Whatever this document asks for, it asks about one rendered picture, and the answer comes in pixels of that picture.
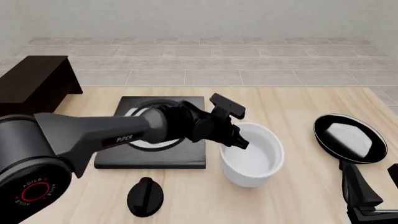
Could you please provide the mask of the black frying pan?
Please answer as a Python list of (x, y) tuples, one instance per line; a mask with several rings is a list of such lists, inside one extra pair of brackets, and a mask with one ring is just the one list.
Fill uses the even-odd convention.
[(349, 179), (363, 178), (357, 165), (374, 164), (387, 156), (388, 146), (381, 134), (348, 115), (321, 115), (313, 124), (313, 132), (320, 147), (340, 161)]

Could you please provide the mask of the dark wooden cabinet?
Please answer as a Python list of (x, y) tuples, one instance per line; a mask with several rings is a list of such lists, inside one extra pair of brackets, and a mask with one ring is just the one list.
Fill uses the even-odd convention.
[(53, 113), (83, 93), (66, 55), (30, 55), (0, 77), (0, 117)]

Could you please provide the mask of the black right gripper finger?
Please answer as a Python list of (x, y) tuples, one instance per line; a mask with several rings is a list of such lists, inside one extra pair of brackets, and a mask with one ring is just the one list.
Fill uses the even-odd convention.
[(342, 193), (348, 208), (376, 207), (383, 203), (354, 164), (342, 162), (341, 171)]
[(398, 183), (398, 164), (391, 165), (387, 171), (393, 182)]

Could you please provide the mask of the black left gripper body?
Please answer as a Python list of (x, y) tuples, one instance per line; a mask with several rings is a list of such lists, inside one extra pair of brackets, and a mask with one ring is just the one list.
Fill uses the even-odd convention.
[(235, 141), (240, 137), (240, 128), (231, 122), (231, 118), (213, 118), (213, 122), (212, 141)]

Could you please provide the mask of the white bowl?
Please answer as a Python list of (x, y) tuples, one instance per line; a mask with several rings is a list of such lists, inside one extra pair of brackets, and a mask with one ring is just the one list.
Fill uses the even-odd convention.
[(245, 188), (256, 188), (276, 174), (284, 163), (284, 147), (268, 128), (256, 123), (238, 123), (246, 149), (220, 144), (221, 168), (225, 177)]

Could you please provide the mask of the flat black stove plate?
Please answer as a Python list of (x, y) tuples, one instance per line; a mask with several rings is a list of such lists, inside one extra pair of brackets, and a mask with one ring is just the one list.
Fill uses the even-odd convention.
[[(158, 105), (174, 106), (185, 100), (204, 110), (203, 96), (123, 96), (115, 116), (139, 116), (145, 110)], [(205, 141), (189, 139), (150, 144), (133, 141), (97, 153), (96, 169), (205, 169)]]

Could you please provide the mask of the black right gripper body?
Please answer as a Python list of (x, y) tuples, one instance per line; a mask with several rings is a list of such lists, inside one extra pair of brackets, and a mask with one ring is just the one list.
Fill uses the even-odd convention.
[(398, 209), (347, 206), (351, 224), (398, 224)]

